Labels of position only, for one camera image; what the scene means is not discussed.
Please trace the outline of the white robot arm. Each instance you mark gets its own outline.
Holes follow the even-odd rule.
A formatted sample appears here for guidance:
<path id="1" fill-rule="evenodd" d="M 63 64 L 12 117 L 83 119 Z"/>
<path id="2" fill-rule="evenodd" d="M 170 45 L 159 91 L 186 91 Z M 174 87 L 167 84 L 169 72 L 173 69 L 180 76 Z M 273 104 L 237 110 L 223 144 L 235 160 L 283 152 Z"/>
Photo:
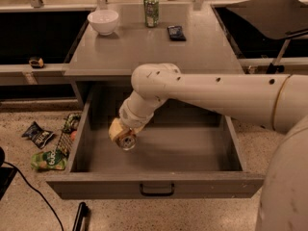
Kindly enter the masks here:
<path id="1" fill-rule="evenodd" d="M 110 139 L 129 150 L 169 99 L 233 117 L 285 136 L 269 163 L 255 231 L 308 231 L 308 76 L 184 74 L 174 64 L 143 64 L 119 109 Z"/>

